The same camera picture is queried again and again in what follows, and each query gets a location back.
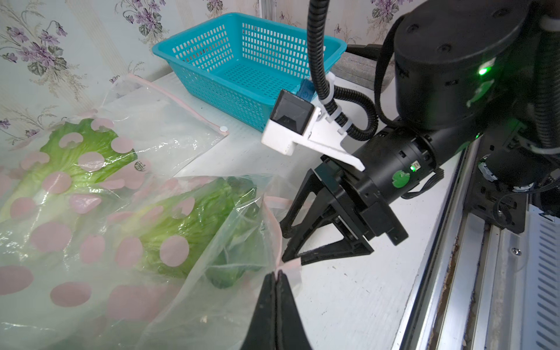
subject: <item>green sticker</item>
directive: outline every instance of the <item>green sticker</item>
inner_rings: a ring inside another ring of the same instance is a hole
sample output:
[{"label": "green sticker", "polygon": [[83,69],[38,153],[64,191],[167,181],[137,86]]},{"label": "green sticker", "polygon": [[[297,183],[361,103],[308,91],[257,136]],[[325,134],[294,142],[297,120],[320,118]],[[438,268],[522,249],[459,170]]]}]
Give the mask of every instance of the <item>green sticker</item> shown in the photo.
[{"label": "green sticker", "polygon": [[399,170],[393,174],[393,186],[396,188],[405,187],[408,184],[408,180],[410,180],[410,174],[407,172]]}]

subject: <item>table surface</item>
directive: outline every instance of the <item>table surface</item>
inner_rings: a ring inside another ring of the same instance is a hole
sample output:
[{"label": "table surface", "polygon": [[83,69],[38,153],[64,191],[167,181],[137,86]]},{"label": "table surface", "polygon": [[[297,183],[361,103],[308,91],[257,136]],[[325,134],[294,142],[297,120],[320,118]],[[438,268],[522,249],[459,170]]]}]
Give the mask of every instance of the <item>table surface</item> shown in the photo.
[{"label": "table surface", "polygon": [[[278,174],[298,188],[308,169],[320,163],[319,153],[301,146],[292,156],[284,156],[262,145],[259,131],[192,96],[174,73],[155,83],[230,132],[176,176]],[[336,84],[374,98],[373,91],[354,83],[337,79]],[[358,105],[345,101],[340,104],[356,125],[365,126],[366,114]],[[394,81],[381,95],[381,104],[389,118],[397,116]],[[353,152],[361,144],[347,137],[343,147]],[[386,350],[391,347],[457,162],[458,155],[442,166],[446,176],[430,191],[410,200],[399,198],[391,204],[409,234],[400,245],[394,246],[382,235],[370,241],[375,250],[371,255],[302,267],[302,286],[296,293],[296,303],[313,348]],[[340,237],[338,230],[328,225],[317,230],[304,249]]]}]

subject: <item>green led light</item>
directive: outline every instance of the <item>green led light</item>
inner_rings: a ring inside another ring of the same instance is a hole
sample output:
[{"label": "green led light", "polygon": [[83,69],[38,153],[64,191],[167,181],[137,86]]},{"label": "green led light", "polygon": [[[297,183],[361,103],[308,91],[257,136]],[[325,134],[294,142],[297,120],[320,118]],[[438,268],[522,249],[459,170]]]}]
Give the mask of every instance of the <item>green led light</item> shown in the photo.
[{"label": "green led light", "polygon": [[490,71],[490,69],[491,69],[491,67],[482,68],[480,71],[478,71],[478,75],[483,76],[483,75],[485,75],[486,73],[488,73],[488,72]]}]

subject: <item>turquoise mesh basket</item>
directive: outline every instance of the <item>turquoise mesh basket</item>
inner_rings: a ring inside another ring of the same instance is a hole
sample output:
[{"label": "turquoise mesh basket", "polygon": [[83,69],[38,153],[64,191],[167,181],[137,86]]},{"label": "turquoise mesh basket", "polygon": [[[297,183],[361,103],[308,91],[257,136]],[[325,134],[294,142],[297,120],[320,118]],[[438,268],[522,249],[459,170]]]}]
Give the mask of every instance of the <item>turquoise mesh basket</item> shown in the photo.
[{"label": "turquoise mesh basket", "polygon": [[[307,78],[307,32],[261,18],[228,13],[156,44],[194,96],[264,130],[281,89],[298,92]],[[346,43],[325,37],[328,71]]]}]

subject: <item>transparent plastic bag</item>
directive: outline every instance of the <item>transparent plastic bag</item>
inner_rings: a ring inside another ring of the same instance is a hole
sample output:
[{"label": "transparent plastic bag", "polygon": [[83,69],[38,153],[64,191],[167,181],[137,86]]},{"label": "transparent plastic bag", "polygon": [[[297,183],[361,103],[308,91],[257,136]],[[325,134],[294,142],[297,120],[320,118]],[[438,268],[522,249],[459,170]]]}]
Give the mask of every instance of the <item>transparent plastic bag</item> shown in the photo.
[{"label": "transparent plastic bag", "polygon": [[294,192],[270,175],[152,176],[1,222],[0,348],[236,346]]},{"label": "transparent plastic bag", "polygon": [[40,205],[52,194],[138,189],[147,174],[175,175],[227,132],[160,87],[119,78],[103,106],[62,121],[0,160],[0,222],[17,198]]},{"label": "transparent plastic bag", "polygon": [[105,113],[114,130],[133,139],[162,176],[177,174],[228,135],[174,95],[133,74],[112,85],[98,116]]}]

